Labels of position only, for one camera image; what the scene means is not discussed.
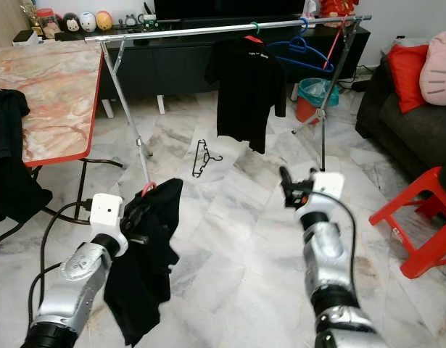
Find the blue plastic hanger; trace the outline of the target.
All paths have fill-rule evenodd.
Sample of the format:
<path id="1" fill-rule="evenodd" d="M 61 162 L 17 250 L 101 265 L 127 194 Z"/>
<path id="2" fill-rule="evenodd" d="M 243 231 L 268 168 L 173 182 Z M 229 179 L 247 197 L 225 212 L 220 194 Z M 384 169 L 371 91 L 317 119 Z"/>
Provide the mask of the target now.
<path id="1" fill-rule="evenodd" d="M 289 40 L 288 42 L 285 42 L 286 47 L 288 47 L 288 50 L 293 53 L 306 53 L 310 47 L 307 46 L 305 38 L 302 36 L 295 36 L 292 38 L 292 40 Z"/>
<path id="2" fill-rule="evenodd" d="M 303 37 L 303 34 L 305 34 L 306 30 L 309 29 L 310 23 L 306 19 L 301 19 L 301 21 L 303 22 L 303 27 L 301 32 L 299 32 L 296 36 Z M 317 70 L 318 72 L 332 73 L 325 72 L 325 70 L 323 70 L 326 55 L 321 53 L 319 50 L 314 49 L 307 43 L 307 46 L 309 46 L 310 49 L 306 53 L 293 53 L 288 50 L 285 42 L 288 41 L 267 43 L 265 47 L 273 56 L 276 57 L 276 59 L 285 63 L 301 67 L 309 67 L 309 69 Z"/>

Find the red cushion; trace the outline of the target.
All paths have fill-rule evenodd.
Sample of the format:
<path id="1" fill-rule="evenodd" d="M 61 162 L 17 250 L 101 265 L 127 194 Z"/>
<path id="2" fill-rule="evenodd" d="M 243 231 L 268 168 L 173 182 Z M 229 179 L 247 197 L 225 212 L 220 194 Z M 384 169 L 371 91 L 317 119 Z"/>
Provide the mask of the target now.
<path id="1" fill-rule="evenodd" d="M 428 44 L 402 46 L 395 44 L 387 55 L 394 79 L 401 113 L 411 112 L 426 102 L 421 95 L 421 71 L 429 50 Z"/>

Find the black TV cabinet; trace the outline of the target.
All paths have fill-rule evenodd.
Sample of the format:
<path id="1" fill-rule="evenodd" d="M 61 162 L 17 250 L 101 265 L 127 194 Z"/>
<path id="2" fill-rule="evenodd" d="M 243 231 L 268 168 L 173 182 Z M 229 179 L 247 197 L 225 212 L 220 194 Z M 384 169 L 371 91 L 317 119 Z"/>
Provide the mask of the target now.
<path id="1" fill-rule="evenodd" d="M 295 37 L 299 30 L 298 27 L 262 29 L 260 39 L 266 43 L 286 41 Z M 335 28 L 311 26 L 303 38 L 313 49 L 328 55 L 335 33 Z M 249 30 L 243 30 L 243 32 L 156 38 L 127 43 L 120 69 L 117 70 L 117 79 L 126 97 L 185 95 L 213 91 L 216 89 L 216 84 L 209 84 L 204 79 L 204 70 L 210 60 L 212 45 L 215 42 L 248 35 Z M 362 27 L 358 28 L 339 79 L 352 78 L 370 37 L 371 32 Z M 293 64 L 286 64 L 284 70 L 289 83 L 299 82 L 303 78 L 332 77 L 332 73 L 316 72 L 309 67 Z M 100 72 L 98 97 L 119 99 L 106 65 Z"/>

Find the red plastic stool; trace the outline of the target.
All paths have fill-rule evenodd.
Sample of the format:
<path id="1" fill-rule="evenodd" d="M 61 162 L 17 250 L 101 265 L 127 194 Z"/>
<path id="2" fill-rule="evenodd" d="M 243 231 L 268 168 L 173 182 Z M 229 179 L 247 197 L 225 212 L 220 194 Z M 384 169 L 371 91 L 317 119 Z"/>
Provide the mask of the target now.
<path id="1" fill-rule="evenodd" d="M 371 225 L 385 221 L 391 226 L 392 232 L 408 252 L 408 259 L 402 263 L 400 271 L 410 279 L 422 276 L 428 269 L 446 265 L 446 223 L 428 241 L 415 246 L 405 229 L 395 220 L 394 213 L 402 207 L 415 206 L 416 212 L 425 218 L 442 215 L 446 219 L 445 181 L 445 167 L 429 169 L 369 218 Z"/>

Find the white blue duck plush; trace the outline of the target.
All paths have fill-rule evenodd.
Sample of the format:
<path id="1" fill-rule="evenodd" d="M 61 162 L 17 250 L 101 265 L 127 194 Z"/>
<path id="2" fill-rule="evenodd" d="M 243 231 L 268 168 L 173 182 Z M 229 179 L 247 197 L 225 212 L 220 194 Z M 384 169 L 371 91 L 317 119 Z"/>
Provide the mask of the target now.
<path id="1" fill-rule="evenodd" d="M 97 28 L 96 15 L 90 11 L 83 12 L 79 16 L 79 23 L 84 32 L 93 33 Z"/>

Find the small grey totoro figurines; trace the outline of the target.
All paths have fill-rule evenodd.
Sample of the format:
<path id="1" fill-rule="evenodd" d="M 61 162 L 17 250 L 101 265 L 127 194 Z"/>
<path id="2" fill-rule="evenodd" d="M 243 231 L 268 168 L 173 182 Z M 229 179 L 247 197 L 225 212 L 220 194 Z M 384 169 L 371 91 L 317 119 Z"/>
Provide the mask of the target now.
<path id="1" fill-rule="evenodd" d="M 117 26 L 124 30 L 133 30 L 140 28 L 142 22 L 136 14 L 127 14 L 123 19 L 117 20 Z"/>

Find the pink cat face cushion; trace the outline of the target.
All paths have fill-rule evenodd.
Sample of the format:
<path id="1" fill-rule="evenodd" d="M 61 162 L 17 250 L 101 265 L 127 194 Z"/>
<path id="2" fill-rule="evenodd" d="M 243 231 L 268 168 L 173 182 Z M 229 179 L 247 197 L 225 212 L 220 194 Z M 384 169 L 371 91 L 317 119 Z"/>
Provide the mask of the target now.
<path id="1" fill-rule="evenodd" d="M 429 40 L 426 60 L 419 76 L 422 99 L 431 105 L 446 106 L 446 32 Z"/>

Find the black shirt green logo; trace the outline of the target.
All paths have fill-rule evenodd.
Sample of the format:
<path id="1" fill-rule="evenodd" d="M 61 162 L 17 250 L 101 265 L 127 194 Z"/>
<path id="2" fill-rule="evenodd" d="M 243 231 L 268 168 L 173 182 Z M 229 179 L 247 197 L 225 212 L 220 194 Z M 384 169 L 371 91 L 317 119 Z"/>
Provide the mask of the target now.
<path id="1" fill-rule="evenodd" d="M 146 196 L 137 193 L 126 205 L 151 207 L 150 242 L 129 242 L 127 251 L 112 262 L 104 286 L 104 301 L 126 346 L 138 344 L 159 324 L 159 306 L 170 301 L 170 266 L 179 262 L 170 239 L 179 223 L 182 189 L 183 180 L 172 178 Z"/>

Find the white red tissue pack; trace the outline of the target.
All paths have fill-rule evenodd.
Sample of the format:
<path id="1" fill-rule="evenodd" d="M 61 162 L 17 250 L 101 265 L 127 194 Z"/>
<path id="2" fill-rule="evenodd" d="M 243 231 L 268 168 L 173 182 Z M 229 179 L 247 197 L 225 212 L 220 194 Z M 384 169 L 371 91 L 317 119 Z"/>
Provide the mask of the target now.
<path id="1" fill-rule="evenodd" d="M 306 20 L 312 20 L 316 18 L 318 14 L 320 1 L 319 0 L 302 0 L 302 13 L 301 18 Z"/>

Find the marble table red edge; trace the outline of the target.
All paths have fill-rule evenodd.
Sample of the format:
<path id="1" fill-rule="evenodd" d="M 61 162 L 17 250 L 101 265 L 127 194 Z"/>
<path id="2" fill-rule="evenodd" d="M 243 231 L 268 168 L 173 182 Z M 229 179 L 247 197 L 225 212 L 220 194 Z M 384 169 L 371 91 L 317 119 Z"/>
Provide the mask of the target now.
<path id="1" fill-rule="evenodd" d="M 30 109 L 22 119 L 23 162 L 38 183 L 43 166 L 79 162 L 77 200 L 92 192 L 86 179 L 101 67 L 100 47 L 83 41 L 0 49 L 0 89 L 20 91 Z"/>

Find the red costumed figurine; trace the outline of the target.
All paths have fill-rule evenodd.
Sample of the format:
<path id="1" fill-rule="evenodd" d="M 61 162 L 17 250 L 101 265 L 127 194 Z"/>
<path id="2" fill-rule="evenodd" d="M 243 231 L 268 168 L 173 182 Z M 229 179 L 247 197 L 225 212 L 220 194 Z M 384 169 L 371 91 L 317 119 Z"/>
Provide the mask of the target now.
<path id="1" fill-rule="evenodd" d="M 348 17 L 355 14 L 355 8 L 360 0 L 319 0 L 320 19 L 325 17 Z"/>

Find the white cardboard box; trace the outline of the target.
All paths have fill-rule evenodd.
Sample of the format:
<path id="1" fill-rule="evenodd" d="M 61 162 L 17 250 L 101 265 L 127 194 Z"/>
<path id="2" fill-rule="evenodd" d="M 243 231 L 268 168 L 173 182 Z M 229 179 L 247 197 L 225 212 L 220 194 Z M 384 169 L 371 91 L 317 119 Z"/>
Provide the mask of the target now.
<path id="1" fill-rule="evenodd" d="M 41 44 L 43 38 L 34 30 L 21 30 L 12 39 L 12 46 L 28 46 L 28 44 Z"/>

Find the glass jar red lid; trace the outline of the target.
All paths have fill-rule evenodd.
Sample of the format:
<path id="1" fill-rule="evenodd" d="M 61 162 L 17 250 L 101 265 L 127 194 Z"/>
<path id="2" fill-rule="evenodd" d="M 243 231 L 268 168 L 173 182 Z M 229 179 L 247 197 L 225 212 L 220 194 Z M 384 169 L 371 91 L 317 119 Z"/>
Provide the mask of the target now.
<path id="1" fill-rule="evenodd" d="M 37 9 L 35 11 L 37 21 L 40 24 L 41 32 L 46 39 L 54 39 L 58 33 L 61 33 L 59 17 L 51 9 Z"/>

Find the white lace side table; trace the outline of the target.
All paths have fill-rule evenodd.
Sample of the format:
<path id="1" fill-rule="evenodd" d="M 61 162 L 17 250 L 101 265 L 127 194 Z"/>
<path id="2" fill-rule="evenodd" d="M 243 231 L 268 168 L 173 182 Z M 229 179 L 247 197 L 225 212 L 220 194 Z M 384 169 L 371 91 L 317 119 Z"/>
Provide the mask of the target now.
<path id="1" fill-rule="evenodd" d="M 385 47 L 382 47 L 381 50 L 383 53 L 386 54 L 396 46 L 415 47 L 415 46 L 421 46 L 421 44 L 427 44 L 427 43 L 428 43 L 427 38 L 396 36 L 394 40 L 389 41 L 389 43 L 386 44 Z"/>

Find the red plastic bin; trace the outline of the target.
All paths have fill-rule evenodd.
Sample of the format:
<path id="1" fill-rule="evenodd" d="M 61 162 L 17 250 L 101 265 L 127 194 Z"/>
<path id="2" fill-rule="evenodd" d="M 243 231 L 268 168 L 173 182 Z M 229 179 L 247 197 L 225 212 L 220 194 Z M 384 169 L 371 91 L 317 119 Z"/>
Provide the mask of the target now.
<path id="1" fill-rule="evenodd" d="M 298 97 L 296 106 L 296 119 L 301 123 L 316 125 L 319 123 L 318 108 L 304 97 Z"/>

